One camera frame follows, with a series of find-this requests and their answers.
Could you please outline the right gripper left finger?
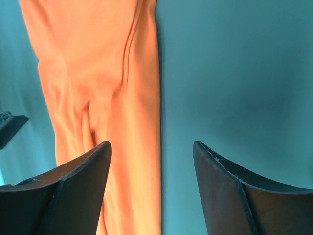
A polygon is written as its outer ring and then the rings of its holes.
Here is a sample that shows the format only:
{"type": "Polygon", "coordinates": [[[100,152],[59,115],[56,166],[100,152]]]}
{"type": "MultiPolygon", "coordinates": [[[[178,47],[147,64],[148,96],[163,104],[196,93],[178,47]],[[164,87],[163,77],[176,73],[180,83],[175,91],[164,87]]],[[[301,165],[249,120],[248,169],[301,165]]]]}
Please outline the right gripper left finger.
{"type": "Polygon", "coordinates": [[[2,235],[94,235],[110,162],[111,144],[17,185],[0,187],[2,235]]]}

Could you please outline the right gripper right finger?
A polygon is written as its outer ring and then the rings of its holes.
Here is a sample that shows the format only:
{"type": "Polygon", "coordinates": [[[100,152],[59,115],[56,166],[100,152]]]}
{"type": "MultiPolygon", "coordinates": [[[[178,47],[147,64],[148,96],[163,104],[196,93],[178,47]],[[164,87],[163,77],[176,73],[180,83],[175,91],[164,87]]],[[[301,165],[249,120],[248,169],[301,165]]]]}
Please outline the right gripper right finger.
{"type": "Polygon", "coordinates": [[[312,235],[311,189],[256,174],[200,141],[193,158],[209,235],[312,235]]]}

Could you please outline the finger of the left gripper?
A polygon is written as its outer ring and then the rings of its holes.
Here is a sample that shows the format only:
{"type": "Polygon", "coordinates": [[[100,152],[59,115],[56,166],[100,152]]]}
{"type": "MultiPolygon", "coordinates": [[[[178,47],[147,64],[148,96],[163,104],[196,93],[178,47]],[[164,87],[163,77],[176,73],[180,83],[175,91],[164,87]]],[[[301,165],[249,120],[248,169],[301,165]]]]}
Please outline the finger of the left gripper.
{"type": "Polygon", "coordinates": [[[5,148],[28,120],[29,118],[25,115],[14,116],[11,112],[0,113],[0,149],[5,148]]]}

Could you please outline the orange t shirt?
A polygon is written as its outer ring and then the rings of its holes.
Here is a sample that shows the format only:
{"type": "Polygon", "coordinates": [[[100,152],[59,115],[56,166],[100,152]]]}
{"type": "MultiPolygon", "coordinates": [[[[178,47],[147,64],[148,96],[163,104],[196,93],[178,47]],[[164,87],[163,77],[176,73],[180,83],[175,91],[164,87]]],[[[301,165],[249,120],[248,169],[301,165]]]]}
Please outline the orange t shirt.
{"type": "Polygon", "coordinates": [[[22,0],[58,165],[112,146],[97,233],[161,234],[154,0],[22,0]]]}

